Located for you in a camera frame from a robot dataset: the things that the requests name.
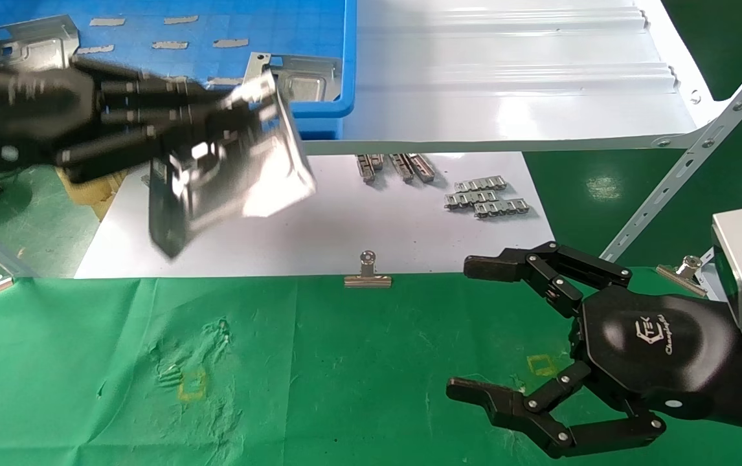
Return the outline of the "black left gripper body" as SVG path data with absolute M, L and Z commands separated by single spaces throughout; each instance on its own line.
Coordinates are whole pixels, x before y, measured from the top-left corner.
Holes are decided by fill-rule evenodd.
M 0 66 L 0 171 L 57 165 L 62 150 L 98 134 L 95 110 L 96 85 L 84 72 Z

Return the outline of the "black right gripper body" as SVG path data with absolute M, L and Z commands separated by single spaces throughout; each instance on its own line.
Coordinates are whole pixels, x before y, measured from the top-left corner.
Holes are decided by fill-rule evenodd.
M 742 333 L 726 303 L 612 286 L 582 302 L 576 330 L 587 386 L 614 409 L 742 427 Z

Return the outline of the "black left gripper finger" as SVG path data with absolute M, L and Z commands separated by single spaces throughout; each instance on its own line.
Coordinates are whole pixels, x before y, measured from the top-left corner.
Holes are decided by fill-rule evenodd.
M 205 125 L 145 125 L 64 148 L 56 154 L 56 165 L 67 172 L 70 182 L 86 183 L 164 157 L 171 151 L 231 135 L 231 129 Z
M 167 78 L 91 58 L 75 58 L 72 69 L 94 82 L 93 124 L 98 129 L 141 124 L 198 124 L 211 129 L 258 127 L 258 110 L 232 89 L 208 89 L 188 78 Z

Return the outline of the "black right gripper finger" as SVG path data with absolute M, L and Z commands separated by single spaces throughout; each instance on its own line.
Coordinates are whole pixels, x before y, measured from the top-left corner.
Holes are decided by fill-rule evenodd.
M 525 395 L 499 384 L 452 377 L 446 395 L 484 409 L 490 425 L 525 434 L 550 458 L 567 458 L 646 447 L 666 430 L 664 422 L 643 405 L 623 401 L 626 417 L 566 427 L 552 411 L 587 386 L 592 369 L 584 362 L 567 366 Z
M 569 280 L 595 290 L 625 288 L 632 272 L 575 248 L 548 242 L 530 250 L 506 248 L 494 257 L 467 256 L 464 275 L 475 280 L 527 283 L 561 316 L 576 318 L 582 314 L 584 295 Z

